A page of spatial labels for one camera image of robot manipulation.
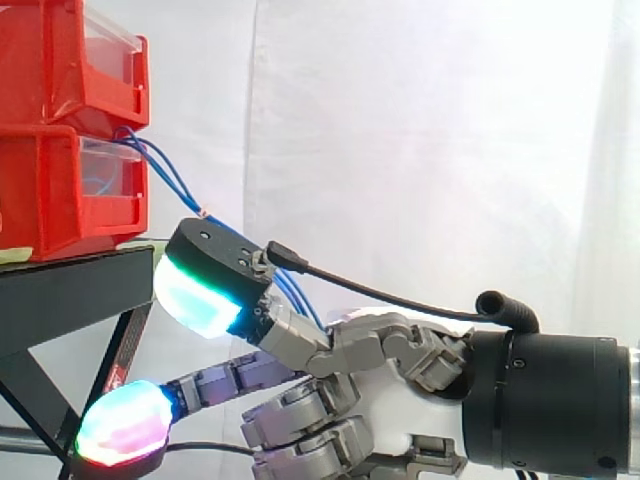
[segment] white fabric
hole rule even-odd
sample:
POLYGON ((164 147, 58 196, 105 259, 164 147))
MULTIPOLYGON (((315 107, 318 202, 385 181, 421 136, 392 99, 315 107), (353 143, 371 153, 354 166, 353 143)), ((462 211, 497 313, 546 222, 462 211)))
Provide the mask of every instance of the white fabric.
MULTIPOLYGON (((255 241, 456 309, 500 289, 534 307, 546 332, 635 343, 634 0, 259 0, 256 18, 255 0, 90 3, 150 40, 144 135, 255 241)), ((186 213, 154 176, 151 235, 186 213)), ((323 315, 372 304, 302 283, 323 315)), ((37 349, 76 406, 109 326, 37 349)), ((155 309, 132 375, 164 380, 246 349, 155 309)), ((203 412, 172 440, 241 443, 240 412, 261 398, 203 412)), ((174 453, 149 478, 248 480, 250 463, 174 453)), ((0 465, 8 478, 57 471, 6 454, 0 465)), ((463 480, 503 478, 514 476, 474 466, 463 480)))

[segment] green glowing light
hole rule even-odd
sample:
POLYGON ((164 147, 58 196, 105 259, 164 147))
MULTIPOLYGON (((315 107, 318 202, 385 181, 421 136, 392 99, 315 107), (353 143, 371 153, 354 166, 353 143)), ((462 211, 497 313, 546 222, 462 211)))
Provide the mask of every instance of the green glowing light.
POLYGON ((158 301, 178 322, 205 338, 223 335, 242 308, 178 268, 166 255, 154 277, 158 301))

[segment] black sensor housing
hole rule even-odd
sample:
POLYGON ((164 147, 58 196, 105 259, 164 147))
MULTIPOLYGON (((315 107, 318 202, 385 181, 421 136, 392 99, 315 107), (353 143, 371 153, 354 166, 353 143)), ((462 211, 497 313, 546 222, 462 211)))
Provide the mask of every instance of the black sensor housing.
POLYGON ((165 253, 178 268, 242 308, 228 332, 254 343, 253 337, 264 336, 271 326, 261 324, 254 309, 271 286, 274 271, 254 268, 253 254, 259 250, 227 227, 187 218, 178 225, 165 253))

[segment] led light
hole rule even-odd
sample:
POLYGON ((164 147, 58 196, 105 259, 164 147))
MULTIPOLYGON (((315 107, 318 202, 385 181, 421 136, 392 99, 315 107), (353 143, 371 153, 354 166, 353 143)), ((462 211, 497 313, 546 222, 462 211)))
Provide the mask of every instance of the led light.
POLYGON ((156 267, 154 288, 169 315, 205 338, 223 335, 242 310, 220 292, 178 268, 166 255, 156 267))
POLYGON ((76 451, 112 467, 162 448, 171 427, 171 402, 157 385, 137 381, 107 393, 85 415, 76 451))

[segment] red plastic drawer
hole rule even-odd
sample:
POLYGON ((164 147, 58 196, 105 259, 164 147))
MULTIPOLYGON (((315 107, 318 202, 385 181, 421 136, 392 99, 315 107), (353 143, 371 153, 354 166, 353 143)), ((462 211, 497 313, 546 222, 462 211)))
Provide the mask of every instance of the red plastic drawer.
POLYGON ((83 0, 0 0, 0 124, 149 124, 147 42, 83 0))
POLYGON ((0 127, 0 250, 31 261, 113 249, 147 229, 138 152, 65 126, 0 127))

